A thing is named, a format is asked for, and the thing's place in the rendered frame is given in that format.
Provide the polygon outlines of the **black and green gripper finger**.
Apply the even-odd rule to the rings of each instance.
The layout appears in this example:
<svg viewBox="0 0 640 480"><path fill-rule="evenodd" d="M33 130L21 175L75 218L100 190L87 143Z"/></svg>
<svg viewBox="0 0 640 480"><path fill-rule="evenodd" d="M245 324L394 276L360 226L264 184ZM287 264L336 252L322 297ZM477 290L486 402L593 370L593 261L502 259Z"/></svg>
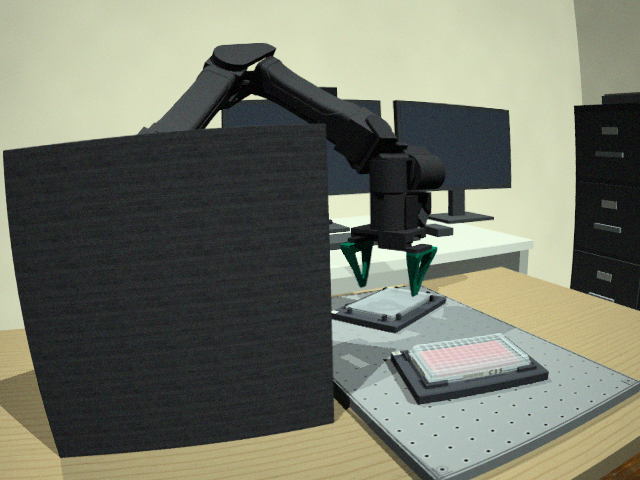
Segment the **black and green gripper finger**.
<svg viewBox="0 0 640 480"><path fill-rule="evenodd" d="M406 252L409 284L410 284L412 297L418 295L425 273L428 270L436 253L437 253L436 246L432 246L432 249L419 254ZM420 264L420 268L419 268L419 264ZM419 272L418 272L418 269L419 269Z"/></svg>
<svg viewBox="0 0 640 480"><path fill-rule="evenodd" d="M360 243L345 242L340 244L340 249L351 266L360 288L367 284L373 243L374 241L367 240ZM361 251L362 257L362 274L356 258L356 252L359 251Z"/></svg>

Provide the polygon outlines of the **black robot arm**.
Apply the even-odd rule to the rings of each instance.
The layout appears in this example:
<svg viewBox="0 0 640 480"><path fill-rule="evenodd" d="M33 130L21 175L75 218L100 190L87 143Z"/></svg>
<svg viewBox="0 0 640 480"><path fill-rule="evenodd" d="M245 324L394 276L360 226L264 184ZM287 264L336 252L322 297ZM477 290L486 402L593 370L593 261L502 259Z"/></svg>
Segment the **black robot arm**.
<svg viewBox="0 0 640 480"><path fill-rule="evenodd" d="M384 119L300 77L274 57L275 51L267 43L215 47L191 87L159 121L138 134L205 129L220 110L251 94L260 96L309 124L326 124L334 150L348 158L358 174L370 171L371 193L379 192L383 200L384 194L407 192L406 230L426 226L431 192L407 190L441 187L446 175L442 160L423 146L396 142ZM247 71L257 62L254 71Z"/></svg>

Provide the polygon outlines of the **white multi-well plate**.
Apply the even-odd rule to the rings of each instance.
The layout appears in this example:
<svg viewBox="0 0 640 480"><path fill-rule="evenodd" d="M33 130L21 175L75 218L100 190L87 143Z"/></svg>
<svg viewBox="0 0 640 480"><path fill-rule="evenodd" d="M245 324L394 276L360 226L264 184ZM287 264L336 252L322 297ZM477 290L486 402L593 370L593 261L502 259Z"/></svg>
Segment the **white multi-well plate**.
<svg viewBox="0 0 640 480"><path fill-rule="evenodd" d="M501 333L415 345L408 354L429 383L481 378L531 364L529 356Z"/></svg>

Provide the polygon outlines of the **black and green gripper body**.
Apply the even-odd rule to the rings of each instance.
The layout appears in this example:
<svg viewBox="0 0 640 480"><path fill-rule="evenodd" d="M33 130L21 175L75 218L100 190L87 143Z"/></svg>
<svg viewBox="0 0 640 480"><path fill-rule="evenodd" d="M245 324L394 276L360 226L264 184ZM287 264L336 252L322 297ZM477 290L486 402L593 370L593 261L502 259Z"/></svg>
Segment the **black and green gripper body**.
<svg viewBox="0 0 640 480"><path fill-rule="evenodd" d="M406 230L407 192L384 194L370 193L370 224L351 228L348 242L378 241L379 249L419 254L432 249L430 244L412 246L413 237L426 237L426 228Z"/></svg>

